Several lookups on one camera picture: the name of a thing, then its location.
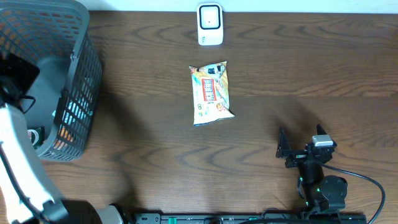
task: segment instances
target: gray plastic basket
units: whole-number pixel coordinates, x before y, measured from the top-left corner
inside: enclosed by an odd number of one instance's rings
[[[89,19],[76,1],[0,1],[1,53],[40,68],[26,118],[28,128],[45,128],[47,140],[36,150],[41,159],[71,161],[85,149],[102,79]]]

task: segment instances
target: wooden table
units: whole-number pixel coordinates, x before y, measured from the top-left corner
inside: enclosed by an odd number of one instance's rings
[[[290,209],[305,201],[297,169],[275,158],[278,128],[301,149],[321,123],[338,143],[328,164],[379,181],[376,222],[396,223],[397,28],[395,15],[225,13],[223,44],[201,47],[195,13],[91,12],[104,78],[88,147],[45,169],[66,197],[98,208]],[[236,117],[193,127],[188,66],[225,60]],[[324,171],[348,181],[345,211],[369,220],[379,189]]]

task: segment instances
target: white device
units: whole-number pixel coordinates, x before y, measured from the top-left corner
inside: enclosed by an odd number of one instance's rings
[[[198,42],[200,45],[219,45],[223,42],[223,9],[217,3],[200,4],[197,9]]]

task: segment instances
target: snack bag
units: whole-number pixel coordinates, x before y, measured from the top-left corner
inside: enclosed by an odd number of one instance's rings
[[[233,118],[229,112],[228,77],[226,62],[191,67],[193,105],[195,114],[193,125],[198,126],[225,118]]]

